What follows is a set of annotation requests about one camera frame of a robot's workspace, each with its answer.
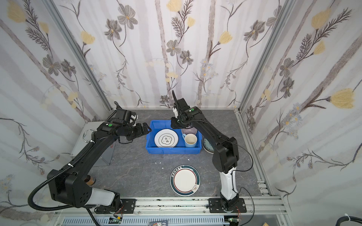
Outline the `purple bowl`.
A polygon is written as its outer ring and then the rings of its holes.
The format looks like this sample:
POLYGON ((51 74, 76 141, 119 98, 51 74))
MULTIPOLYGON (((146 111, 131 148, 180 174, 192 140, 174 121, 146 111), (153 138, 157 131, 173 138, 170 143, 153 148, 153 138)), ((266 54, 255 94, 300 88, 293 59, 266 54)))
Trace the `purple bowl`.
POLYGON ((187 127, 187 128, 184 128, 182 129, 182 134, 193 134, 193 135, 196 135, 198 132, 198 130, 194 127, 187 127))

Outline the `cream mug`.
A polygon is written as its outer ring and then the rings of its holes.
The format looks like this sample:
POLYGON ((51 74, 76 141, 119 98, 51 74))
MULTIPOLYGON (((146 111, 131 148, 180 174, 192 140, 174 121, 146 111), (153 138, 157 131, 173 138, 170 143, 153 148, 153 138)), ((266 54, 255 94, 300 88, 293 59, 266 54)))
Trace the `cream mug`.
POLYGON ((198 138, 194 134, 183 134, 183 140, 185 147, 194 148, 197 145, 198 138))

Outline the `white plate with green rim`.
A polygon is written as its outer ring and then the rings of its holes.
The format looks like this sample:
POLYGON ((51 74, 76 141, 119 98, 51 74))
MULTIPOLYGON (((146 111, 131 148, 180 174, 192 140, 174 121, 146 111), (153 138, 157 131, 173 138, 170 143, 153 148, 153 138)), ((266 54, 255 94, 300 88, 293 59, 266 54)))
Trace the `white plate with green rim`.
POLYGON ((178 144, 177 133, 171 129, 160 130, 154 138, 154 142, 159 148, 172 148, 178 144))

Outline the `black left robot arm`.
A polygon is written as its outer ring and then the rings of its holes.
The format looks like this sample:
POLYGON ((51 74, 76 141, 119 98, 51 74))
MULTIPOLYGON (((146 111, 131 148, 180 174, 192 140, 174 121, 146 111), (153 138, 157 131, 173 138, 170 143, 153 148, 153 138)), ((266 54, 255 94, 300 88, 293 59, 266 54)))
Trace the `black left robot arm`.
POLYGON ((81 208, 86 205, 111 206, 116 193, 92 188, 85 179, 101 155, 119 138, 130 143, 151 132, 147 123, 137 123, 137 115, 117 109, 111 118, 104 121, 92 134, 89 143, 60 170, 52 170, 48 178, 51 198, 54 201, 81 208))

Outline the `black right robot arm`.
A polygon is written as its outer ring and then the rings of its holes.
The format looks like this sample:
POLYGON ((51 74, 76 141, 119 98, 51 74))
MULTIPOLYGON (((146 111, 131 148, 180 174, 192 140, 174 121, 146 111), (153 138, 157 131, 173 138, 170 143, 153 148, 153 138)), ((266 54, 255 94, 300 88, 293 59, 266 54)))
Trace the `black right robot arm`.
POLYGON ((173 129, 196 128, 212 146, 214 150, 212 163, 220 172, 222 184, 221 206, 225 211, 230 211, 239 201, 239 195, 235 189, 235 173, 233 173, 239 160, 237 140, 221 133, 207 120, 198 107, 190 107, 183 98, 177 99, 174 93, 172 95, 174 117, 171 118, 171 127, 173 129))

